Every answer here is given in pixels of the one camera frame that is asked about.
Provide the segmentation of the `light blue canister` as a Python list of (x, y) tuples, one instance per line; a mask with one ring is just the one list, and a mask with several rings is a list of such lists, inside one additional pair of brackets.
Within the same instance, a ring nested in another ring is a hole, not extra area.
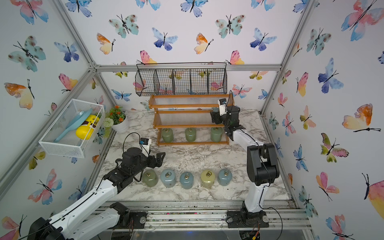
[(172, 169), (165, 169), (162, 171), (161, 181), (166, 188), (172, 188), (176, 184), (176, 174)]

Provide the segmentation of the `yellow toy bottle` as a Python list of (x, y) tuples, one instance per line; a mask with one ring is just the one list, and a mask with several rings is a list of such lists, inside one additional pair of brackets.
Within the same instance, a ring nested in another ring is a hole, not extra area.
[(86, 120), (76, 129), (76, 136), (81, 140), (89, 140), (99, 123), (100, 118), (89, 115)]

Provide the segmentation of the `teal dustpan scoop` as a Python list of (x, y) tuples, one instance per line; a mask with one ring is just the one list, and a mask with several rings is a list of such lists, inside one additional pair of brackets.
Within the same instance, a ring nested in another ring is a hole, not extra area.
[(67, 125), (66, 129), (54, 140), (55, 143), (58, 143), (62, 138), (64, 138), (70, 131), (76, 130), (79, 128), (83, 122), (90, 116), (92, 109), (88, 111), (79, 112)]

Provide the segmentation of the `green canister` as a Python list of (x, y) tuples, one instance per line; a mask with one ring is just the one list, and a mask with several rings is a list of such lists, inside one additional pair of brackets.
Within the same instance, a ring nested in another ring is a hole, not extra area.
[(161, 136), (165, 143), (172, 143), (174, 140), (174, 133), (170, 128), (162, 129)]
[(222, 140), (223, 128), (221, 127), (212, 127), (211, 128), (211, 141), (219, 143)]
[(152, 188), (157, 185), (159, 179), (154, 170), (147, 170), (143, 173), (142, 181), (147, 187)]
[(194, 142), (197, 138), (197, 130), (195, 128), (185, 129), (185, 136), (188, 142)]

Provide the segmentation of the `wooden three-tier shelf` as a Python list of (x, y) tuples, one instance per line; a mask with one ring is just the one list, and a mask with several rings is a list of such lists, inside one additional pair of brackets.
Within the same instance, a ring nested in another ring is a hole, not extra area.
[[(212, 127), (224, 128), (222, 124), (212, 123), (210, 112), (219, 107), (218, 100), (228, 98), (228, 95), (176, 95), (154, 96), (149, 100), (149, 108), (155, 110), (153, 128), (158, 131), (158, 146), (169, 145), (215, 145), (211, 141)], [(170, 128), (174, 133), (172, 143), (165, 143), (162, 139), (162, 129)], [(195, 128), (197, 138), (188, 142), (185, 129)]]

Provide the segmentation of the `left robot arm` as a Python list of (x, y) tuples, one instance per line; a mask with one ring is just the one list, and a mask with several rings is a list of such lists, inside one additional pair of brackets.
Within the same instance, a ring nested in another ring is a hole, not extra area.
[(113, 227), (132, 228), (135, 218), (130, 210), (119, 202), (111, 204), (105, 211), (89, 219), (99, 207), (118, 195), (136, 180), (146, 168), (162, 166), (164, 152), (150, 155), (140, 148), (129, 148), (116, 159), (116, 167), (105, 174), (100, 183), (74, 204), (49, 219), (34, 221), (25, 237), (27, 240), (90, 240)]

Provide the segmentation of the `yellow tea canister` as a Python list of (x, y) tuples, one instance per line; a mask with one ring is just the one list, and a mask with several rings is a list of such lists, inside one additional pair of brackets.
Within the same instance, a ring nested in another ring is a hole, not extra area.
[(215, 182), (216, 176), (212, 170), (203, 170), (201, 173), (201, 182), (204, 188), (210, 189)]

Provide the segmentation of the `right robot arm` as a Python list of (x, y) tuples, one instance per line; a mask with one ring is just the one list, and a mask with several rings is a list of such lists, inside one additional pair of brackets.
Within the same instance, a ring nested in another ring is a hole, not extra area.
[(240, 124), (239, 113), (237, 106), (220, 105), (210, 115), (212, 122), (222, 124), (226, 136), (247, 152), (247, 174), (252, 184), (243, 209), (246, 214), (256, 214), (264, 209), (265, 195), (280, 176), (278, 157), (273, 144), (256, 140), (247, 132)]

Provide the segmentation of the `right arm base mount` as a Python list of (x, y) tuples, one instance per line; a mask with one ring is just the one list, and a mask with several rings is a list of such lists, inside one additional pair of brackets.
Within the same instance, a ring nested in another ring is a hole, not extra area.
[(229, 228), (268, 228), (269, 218), (266, 212), (250, 213), (247, 209), (228, 211), (226, 223)]

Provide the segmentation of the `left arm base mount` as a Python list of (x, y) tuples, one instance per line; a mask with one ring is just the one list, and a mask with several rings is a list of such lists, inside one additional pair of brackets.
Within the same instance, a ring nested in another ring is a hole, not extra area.
[(110, 205), (118, 213), (118, 222), (112, 229), (140, 230), (145, 228), (148, 214), (146, 212), (132, 211), (122, 203), (116, 202)]

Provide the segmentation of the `potted flower plant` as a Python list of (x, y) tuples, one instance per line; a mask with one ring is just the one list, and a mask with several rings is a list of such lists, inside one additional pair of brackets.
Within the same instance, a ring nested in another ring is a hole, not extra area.
[(126, 112), (121, 106), (114, 106), (107, 113), (103, 122), (103, 127), (113, 129), (117, 133), (125, 133), (129, 129), (129, 123)]

